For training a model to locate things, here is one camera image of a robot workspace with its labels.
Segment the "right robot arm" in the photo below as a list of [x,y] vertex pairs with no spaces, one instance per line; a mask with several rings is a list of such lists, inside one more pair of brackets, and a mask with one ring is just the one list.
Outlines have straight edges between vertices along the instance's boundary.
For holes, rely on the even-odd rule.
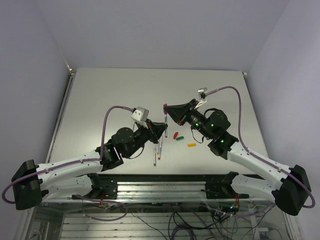
[[238,172],[229,172],[221,181],[220,192],[226,198],[237,194],[260,197],[274,203],[283,212],[297,216],[305,204],[310,183],[303,167],[289,167],[271,159],[262,161],[258,153],[245,150],[239,140],[228,133],[230,122],[222,110],[211,109],[211,115],[205,117],[196,106],[198,101],[180,105],[164,105],[163,111],[179,126],[190,124],[209,140],[210,151],[225,160],[237,163],[259,177],[252,178]]

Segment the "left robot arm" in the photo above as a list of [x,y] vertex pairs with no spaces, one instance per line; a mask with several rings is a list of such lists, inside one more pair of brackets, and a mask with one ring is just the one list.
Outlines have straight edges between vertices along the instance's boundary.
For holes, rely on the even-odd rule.
[[12,204],[22,211],[62,196],[96,199],[106,192],[97,179],[98,173],[119,167],[147,142],[157,144],[167,127],[164,122],[147,119],[137,123],[136,131],[120,128],[104,145],[82,156],[56,163],[35,164],[34,160],[27,160],[11,178]]

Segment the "purple pen cap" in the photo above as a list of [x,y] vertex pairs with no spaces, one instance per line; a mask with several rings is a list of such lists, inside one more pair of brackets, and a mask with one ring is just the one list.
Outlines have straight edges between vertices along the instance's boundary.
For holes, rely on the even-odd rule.
[[167,104],[165,103],[165,104],[163,105],[163,113],[164,113],[165,115],[167,115],[166,107],[167,107]]

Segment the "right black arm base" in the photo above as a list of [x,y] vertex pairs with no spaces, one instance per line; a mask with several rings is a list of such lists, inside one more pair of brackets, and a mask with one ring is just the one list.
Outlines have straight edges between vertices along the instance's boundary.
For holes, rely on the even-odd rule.
[[231,184],[239,175],[233,171],[228,174],[210,175],[200,191],[206,194],[207,199],[235,199],[239,194],[235,192]]

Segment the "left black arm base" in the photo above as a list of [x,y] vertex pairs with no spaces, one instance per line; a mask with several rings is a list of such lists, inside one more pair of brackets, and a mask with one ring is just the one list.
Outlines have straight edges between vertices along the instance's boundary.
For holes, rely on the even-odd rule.
[[75,191],[72,199],[79,199],[78,196],[94,200],[115,200],[117,198],[118,184],[112,178],[89,173],[77,177],[76,183],[81,187],[80,190]]

